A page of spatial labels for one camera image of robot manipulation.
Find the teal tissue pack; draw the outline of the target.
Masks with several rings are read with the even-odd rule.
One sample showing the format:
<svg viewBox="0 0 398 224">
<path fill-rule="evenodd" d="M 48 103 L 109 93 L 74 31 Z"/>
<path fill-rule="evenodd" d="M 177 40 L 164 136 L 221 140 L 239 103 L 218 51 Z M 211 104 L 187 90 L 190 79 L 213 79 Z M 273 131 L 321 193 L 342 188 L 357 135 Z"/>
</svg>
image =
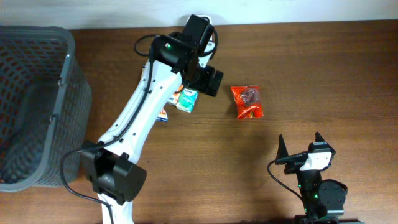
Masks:
<svg viewBox="0 0 398 224">
<path fill-rule="evenodd" d="M 189 88 L 184 88 L 177 101 L 176 107 L 187 113 L 191 113 L 194 109 L 195 102 L 198 97 L 198 92 Z"/>
</svg>

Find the red snack bag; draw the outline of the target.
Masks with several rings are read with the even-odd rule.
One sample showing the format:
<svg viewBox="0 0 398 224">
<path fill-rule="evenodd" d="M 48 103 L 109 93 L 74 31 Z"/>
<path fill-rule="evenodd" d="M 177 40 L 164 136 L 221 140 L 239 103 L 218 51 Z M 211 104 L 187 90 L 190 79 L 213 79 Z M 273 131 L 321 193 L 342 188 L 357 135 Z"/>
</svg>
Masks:
<svg viewBox="0 0 398 224">
<path fill-rule="evenodd" d="M 232 86 L 231 91 L 237 107 L 237 119 L 264 116 L 258 85 Z"/>
</svg>

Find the yellow snack bag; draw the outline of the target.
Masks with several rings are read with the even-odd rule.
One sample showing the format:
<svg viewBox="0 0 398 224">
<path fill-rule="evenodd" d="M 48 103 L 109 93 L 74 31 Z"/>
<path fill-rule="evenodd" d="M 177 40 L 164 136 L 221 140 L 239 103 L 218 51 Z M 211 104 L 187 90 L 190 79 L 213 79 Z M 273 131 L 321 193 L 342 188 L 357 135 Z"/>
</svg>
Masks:
<svg viewBox="0 0 398 224">
<path fill-rule="evenodd" d="M 142 65 L 142 72 L 141 72 L 141 77 L 144 77 L 144 70 L 145 70 L 145 65 Z M 156 121 L 158 122 L 164 122 L 167 123 L 168 122 L 168 116 L 167 116 L 167 112 L 164 108 L 161 109 L 159 115 L 156 118 Z"/>
</svg>

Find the orange tissue pack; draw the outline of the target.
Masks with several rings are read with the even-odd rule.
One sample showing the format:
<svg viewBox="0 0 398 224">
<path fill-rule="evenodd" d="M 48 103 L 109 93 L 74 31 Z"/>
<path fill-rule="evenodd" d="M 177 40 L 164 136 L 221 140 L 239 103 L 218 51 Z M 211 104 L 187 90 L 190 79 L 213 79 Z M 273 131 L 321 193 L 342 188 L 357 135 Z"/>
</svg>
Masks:
<svg viewBox="0 0 398 224">
<path fill-rule="evenodd" d="M 180 85 L 177 91 L 172 93 L 172 95 L 168 98 L 167 103 L 170 105 L 176 105 L 178 102 L 178 99 L 180 97 L 181 91 L 184 89 L 184 85 Z"/>
</svg>

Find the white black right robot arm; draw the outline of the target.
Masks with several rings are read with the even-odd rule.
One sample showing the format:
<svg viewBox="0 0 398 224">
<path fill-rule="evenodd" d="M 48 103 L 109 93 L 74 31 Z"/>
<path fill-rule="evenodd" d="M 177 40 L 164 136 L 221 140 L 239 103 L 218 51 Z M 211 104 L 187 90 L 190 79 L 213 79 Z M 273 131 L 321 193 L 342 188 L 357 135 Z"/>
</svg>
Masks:
<svg viewBox="0 0 398 224">
<path fill-rule="evenodd" d="M 321 173 L 331 166 L 336 151 L 315 133 L 315 141 L 307 151 L 289 154 L 283 136 L 279 136 L 276 158 L 267 165 L 268 174 L 283 188 L 296 195 L 303 204 L 304 214 L 296 215 L 293 222 L 305 223 L 361 223 L 360 220 L 342 220 L 348 187 L 333 179 L 322 179 Z M 282 183 L 271 172 L 271 165 L 283 165 L 284 174 L 295 174 L 299 191 Z"/>
</svg>

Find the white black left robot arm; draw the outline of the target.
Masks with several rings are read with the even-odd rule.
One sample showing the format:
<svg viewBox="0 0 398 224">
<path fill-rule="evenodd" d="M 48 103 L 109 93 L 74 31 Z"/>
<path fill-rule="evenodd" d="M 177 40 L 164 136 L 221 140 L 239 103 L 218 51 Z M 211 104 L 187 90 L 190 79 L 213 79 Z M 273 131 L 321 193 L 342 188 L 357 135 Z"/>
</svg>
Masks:
<svg viewBox="0 0 398 224">
<path fill-rule="evenodd" d="M 128 103 L 96 144 L 80 152 L 86 178 L 97 193 L 103 223 L 132 223 L 133 200 L 147 172 L 137 165 L 161 109 L 181 85 L 216 96 L 223 72 L 208 65 L 217 50 L 211 18 L 192 14 L 182 32 L 155 35 L 144 73 Z"/>
</svg>

